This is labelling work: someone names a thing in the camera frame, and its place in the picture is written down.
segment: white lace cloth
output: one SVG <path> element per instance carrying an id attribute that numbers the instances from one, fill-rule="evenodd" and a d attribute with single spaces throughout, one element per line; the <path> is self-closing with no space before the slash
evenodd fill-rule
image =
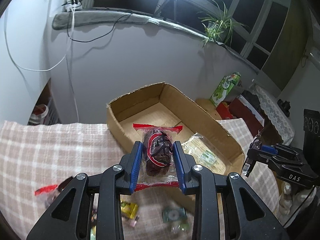
<path id="1" fill-rule="evenodd" d="M 249 91 L 258 96 L 261 109 L 278 131 L 283 140 L 283 144 L 289 145 L 294 137 L 294 128 L 290 120 L 278 106 L 277 99 L 257 84 L 253 85 Z"/>

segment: black speaker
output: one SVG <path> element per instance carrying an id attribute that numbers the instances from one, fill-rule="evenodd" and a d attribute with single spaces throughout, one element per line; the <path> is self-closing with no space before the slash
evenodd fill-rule
<path id="1" fill-rule="evenodd" d="M 304 109 L 303 154 L 311 169 L 320 176 L 320 112 Z"/>

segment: barcode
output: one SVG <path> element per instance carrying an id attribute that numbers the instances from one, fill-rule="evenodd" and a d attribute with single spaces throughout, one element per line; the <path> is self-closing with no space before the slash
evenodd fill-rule
<path id="1" fill-rule="evenodd" d="M 244 174 L 246 174 L 249 168 L 250 168 L 250 164 L 245 163 L 244 166 L 243 166 L 242 172 Z"/>

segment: clear plastic bag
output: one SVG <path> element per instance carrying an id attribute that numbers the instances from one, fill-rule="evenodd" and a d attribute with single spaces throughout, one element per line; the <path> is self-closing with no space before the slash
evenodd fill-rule
<path id="1" fill-rule="evenodd" d="M 137 190 L 150 186 L 176 187 L 178 179 L 173 163 L 172 143 L 182 130 L 182 125 L 160 127 L 134 123 L 133 128 L 141 134 L 143 143 Z"/>
<path id="2" fill-rule="evenodd" d="M 225 175 L 228 173 L 230 162 L 200 133 L 194 134 L 181 145 L 184 153 L 192 155 L 196 163 L 217 174 Z"/>

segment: white wall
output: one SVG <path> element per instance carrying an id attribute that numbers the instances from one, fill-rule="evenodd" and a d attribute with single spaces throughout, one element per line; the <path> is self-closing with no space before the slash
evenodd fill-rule
<path id="1" fill-rule="evenodd" d="M 303 148 L 303 110 L 320 111 L 320 70 L 310 61 L 304 68 L 299 65 L 279 98 L 290 101 L 290 120 L 295 128 L 295 135 L 291 146 Z"/>
<path id="2" fill-rule="evenodd" d="M 47 18 L 62 3 L 63 0 L 12 0 L 0 18 L 0 128 L 4 120 L 27 124 L 50 77 L 48 72 L 19 70 L 13 64 L 4 41 L 5 17 L 8 45 L 15 62 L 25 68 L 48 69 L 58 61 L 48 59 Z"/>
<path id="3" fill-rule="evenodd" d="M 75 28 L 74 38 L 101 36 L 112 25 Z M 50 35 L 50 61 L 57 61 L 66 47 L 66 31 Z M 144 85 L 165 81 L 191 99 L 209 98 L 224 75 L 239 71 L 244 86 L 255 72 L 223 47 L 201 38 L 160 28 L 117 24 L 113 33 L 90 43 L 72 45 L 72 79 L 80 122 L 104 123 L 106 103 Z M 52 93 L 63 123 L 76 122 L 76 112 L 65 62 L 52 71 Z"/>

